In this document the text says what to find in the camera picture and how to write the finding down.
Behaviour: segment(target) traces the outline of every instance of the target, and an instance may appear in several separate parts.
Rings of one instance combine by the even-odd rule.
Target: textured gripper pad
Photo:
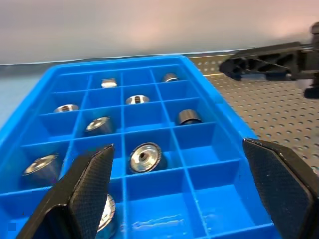
[[[70,200],[69,208],[74,215],[82,238],[94,239],[107,199],[113,154],[104,149],[96,154],[81,179]]]
[[[272,150],[244,142],[259,196],[284,239],[300,239],[314,203],[303,183]]]

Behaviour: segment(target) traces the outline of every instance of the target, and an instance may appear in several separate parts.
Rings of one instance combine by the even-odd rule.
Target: pegboard surface
[[[228,78],[218,72],[227,57],[190,59],[259,138],[290,147],[310,167],[319,167],[319,101],[304,98],[295,82]]]

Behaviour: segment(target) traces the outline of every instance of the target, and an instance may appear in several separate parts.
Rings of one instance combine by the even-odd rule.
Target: shiny metal bushing
[[[128,97],[125,101],[127,105],[142,104],[149,102],[149,98],[144,95],[136,95]]]
[[[115,219],[115,202],[111,195],[108,194],[95,238],[109,239],[115,234],[117,227],[118,224]]]
[[[57,112],[66,112],[66,111],[77,111],[78,109],[79,107],[77,105],[68,104],[68,105],[59,106],[58,108],[54,110],[54,112],[57,113]]]
[[[36,159],[23,172],[22,178],[27,184],[44,187],[56,183],[59,179],[62,163],[58,159],[58,154]]]
[[[103,79],[101,83],[102,88],[110,88],[110,87],[116,87],[116,81],[115,78],[109,78],[109,79]]]
[[[87,136],[109,134],[114,132],[114,125],[110,117],[101,117],[94,119],[86,126],[85,133]]]
[[[167,168],[167,160],[155,143],[144,143],[131,153],[130,170],[133,173],[146,173]]]
[[[174,73],[167,73],[166,75],[164,75],[162,79],[163,82],[178,81],[178,80],[179,78]]]
[[[187,109],[179,112],[177,117],[177,124],[185,125],[193,123],[202,123],[202,120],[200,119],[196,111]]]

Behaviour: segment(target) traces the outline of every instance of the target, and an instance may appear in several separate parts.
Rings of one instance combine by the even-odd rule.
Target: white wall
[[[319,0],[0,0],[0,64],[307,41]]]

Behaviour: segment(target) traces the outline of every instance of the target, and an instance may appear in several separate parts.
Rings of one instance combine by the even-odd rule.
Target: metal workbench
[[[288,146],[309,166],[319,167],[318,101],[304,98],[295,82],[237,82],[226,77],[218,68],[229,54],[188,57],[258,137]],[[56,64],[61,63],[0,66],[0,126],[43,72]]]

